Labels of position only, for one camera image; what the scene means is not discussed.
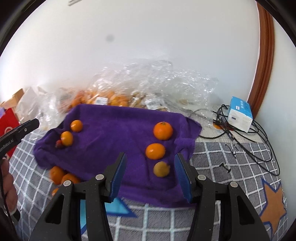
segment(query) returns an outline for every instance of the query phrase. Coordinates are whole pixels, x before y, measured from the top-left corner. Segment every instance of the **purple cloth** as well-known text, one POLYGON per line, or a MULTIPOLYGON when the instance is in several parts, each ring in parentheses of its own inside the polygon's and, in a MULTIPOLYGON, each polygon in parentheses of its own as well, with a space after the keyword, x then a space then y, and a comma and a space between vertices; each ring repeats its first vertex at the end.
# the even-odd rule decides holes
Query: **purple cloth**
POLYGON ((181 207, 188 204, 175 175, 174 156, 181 152, 189 160, 201 129, 199 123, 177 113, 81 104, 69 112, 58 128, 37 141, 33 151, 40 167, 59 166, 82 180, 102 173, 124 152, 128 162, 119 196, 161 207, 181 207), (71 122, 77 119, 82 121, 83 130, 72 133, 73 145, 56 149, 61 133, 70 131, 71 122), (159 141, 153 135, 154 125, 161 121, 174 129, 168 141, 159 141), (146 147, 155 142, 166 149, 164 158, 157 161, 145 156, 146 147), (159 161, 170 165, 170 174, 165 178, 153 174, 159 161))

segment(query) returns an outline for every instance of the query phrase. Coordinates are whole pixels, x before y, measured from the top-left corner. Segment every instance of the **orange star pattern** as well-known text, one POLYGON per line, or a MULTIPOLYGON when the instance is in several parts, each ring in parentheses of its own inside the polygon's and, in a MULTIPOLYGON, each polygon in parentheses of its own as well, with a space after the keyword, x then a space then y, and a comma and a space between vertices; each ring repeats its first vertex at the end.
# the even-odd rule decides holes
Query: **orange star pattern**
POLYGON ((263 179, 262 184, 264 186, 263 190, 266 204, 259 216, 264 224, 268 224, 270 226, 272 240, 278 228, 280 219, 287 214, 287 211, 283 203, 283 189, 281 187, 281 183, 279 183, 276 190, 263 179))

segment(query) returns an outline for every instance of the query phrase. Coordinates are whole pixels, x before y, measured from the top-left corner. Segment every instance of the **gray checkered tablecloth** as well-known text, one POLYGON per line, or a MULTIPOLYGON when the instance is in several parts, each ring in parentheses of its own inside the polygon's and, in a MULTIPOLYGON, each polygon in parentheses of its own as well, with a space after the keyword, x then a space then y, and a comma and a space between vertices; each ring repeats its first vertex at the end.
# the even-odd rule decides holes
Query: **gray checkered tablecloth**
MULTIPOLYGON (((32 148, 34 142, 30 135, 23 139, 10 160, 10 172, 14 176, 18 192, 18 209, 21 219, 17 231, 22 240, 28 240, 41 213, 51 200, 51 192, 56 186, 50 181, 48 171, 40 169, 32 148)), ((245 148, 258 157, 268 160, 270 150, 263 143, 244 143, 245 148)), ((236 158, 232 155, 233 145, 222 142, 196 142, 195 151, 190 164, 195 166, 200 174, 219 183, 232 180, 245 191, 258 213, 263 209, 266 200, 262 180, 268 182, 275 189, 280 184, 280 178, 274 177, 262 170, 240 148, 236 151, 236 158), (231 172, 219 167, 224 162, 231 172)), ((268 170, 276 170, 274 161, 263 164, 268 170)), ((162 208, 149 204, 138 203, 123 199, 137 218, 108 216, 112 236, 115 241, 183 241, 187 239, 192 222, 194 209, 192 208, 162 208)), ((285 208, 287 200, 283 199, 285 208)), ((280 240, 287 229, 288 215, 285 215, 273 237, 273 241, 280 240)), ((215 220, 212 240, 218 240, 220 223, 220 202, 216 202, 215 220)), ((270 226, 266 229, 271 235, 270 226)), ((87 240, 87 231, 82 240, 87 240)))

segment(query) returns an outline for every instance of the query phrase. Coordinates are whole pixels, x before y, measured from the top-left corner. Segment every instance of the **white label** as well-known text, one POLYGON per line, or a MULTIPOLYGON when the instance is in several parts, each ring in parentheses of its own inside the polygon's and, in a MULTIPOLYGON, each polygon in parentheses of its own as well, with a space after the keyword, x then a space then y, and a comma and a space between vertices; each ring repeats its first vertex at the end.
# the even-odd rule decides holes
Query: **white label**
POLYGON ((158 110, 165 107, 165 103, 160 97, 152 100, 146 100, 145 104, 149 110, 158 110))
POLYGON ((98 97, 94 104, 98 105, 108 105, 108 98, 98 97))

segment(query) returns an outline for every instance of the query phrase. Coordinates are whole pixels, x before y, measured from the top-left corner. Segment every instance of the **brown wooden door frame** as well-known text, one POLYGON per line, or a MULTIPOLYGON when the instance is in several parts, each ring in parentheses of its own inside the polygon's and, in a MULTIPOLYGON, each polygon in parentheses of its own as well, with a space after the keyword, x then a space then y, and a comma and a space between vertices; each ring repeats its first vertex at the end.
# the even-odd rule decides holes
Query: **brown wooden door frame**
POLYGON ((257 3, 260 22, 260 50, 253 86, 248 98, 253 118, 263 102, 274 61, 274 22, 273 17, 257 3))

